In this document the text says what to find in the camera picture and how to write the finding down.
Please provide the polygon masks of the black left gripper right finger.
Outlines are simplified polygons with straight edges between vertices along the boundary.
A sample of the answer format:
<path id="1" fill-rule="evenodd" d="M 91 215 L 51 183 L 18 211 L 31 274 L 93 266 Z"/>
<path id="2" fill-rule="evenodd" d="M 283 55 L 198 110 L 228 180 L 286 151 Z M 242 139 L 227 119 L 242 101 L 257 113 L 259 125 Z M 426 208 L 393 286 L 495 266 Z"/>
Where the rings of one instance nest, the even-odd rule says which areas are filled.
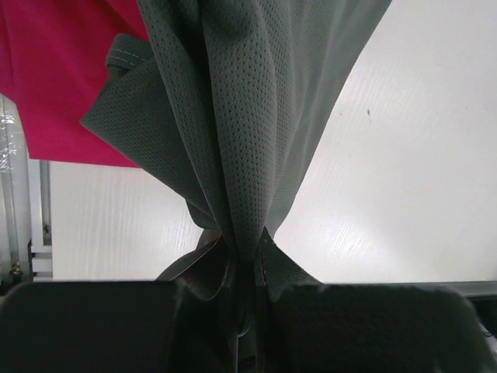
<path id="1" fill-rule="evenodd" d="M 323 284 L 261 235 L 260 372 L 494 372 L 496 303 L 426 284 Z"/>

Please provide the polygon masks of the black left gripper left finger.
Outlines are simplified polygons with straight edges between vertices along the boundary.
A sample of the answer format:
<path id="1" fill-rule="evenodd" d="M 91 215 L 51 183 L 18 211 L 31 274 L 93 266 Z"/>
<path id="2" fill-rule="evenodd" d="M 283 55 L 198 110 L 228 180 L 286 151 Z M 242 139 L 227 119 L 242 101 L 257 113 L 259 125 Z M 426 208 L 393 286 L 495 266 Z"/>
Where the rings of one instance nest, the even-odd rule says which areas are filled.
<path id="1" fill-rule="evenodd" d="M 3 372 L 234 372 L 233 245 L 216 239 L 154 281 L 23 284 L 1 306 Z"/>

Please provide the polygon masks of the grey t shirt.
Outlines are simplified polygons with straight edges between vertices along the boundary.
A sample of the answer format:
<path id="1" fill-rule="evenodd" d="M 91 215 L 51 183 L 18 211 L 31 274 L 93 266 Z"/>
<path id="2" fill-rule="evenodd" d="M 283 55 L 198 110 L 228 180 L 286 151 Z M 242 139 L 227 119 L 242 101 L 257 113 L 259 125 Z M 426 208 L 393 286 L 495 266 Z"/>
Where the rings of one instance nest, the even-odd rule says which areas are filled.
<path id="1" fill-rule="evenodd" d="M 82 125 L 253 258 L 286 218 L 387 1 L 141 1 Z"/>

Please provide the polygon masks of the pink folded t shirt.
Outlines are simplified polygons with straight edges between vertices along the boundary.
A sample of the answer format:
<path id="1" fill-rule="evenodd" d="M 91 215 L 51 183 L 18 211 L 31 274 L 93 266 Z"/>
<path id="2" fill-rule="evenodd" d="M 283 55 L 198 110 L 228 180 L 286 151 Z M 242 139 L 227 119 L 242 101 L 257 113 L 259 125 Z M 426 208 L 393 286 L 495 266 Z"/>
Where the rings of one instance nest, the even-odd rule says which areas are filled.
<path id="1" fill-rule="evenodd" d="M 135 1 L 1 3 L 1 93 L 17 106 L 31 158 L 133 166 L 80 123 L 118 33 L 147 39 Z"/>

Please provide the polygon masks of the aluminium mounting rail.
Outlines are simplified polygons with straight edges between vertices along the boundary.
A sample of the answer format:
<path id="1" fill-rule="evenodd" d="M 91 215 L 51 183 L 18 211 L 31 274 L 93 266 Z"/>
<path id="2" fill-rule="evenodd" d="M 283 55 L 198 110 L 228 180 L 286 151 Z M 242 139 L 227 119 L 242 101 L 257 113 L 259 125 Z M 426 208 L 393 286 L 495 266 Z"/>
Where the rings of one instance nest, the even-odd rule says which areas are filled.
<path id="1" fill-rule="evenodd" d="M 1 289 L 53 278 L 50 164 L 31 159 L 16 105 L 1 97 Z"/>

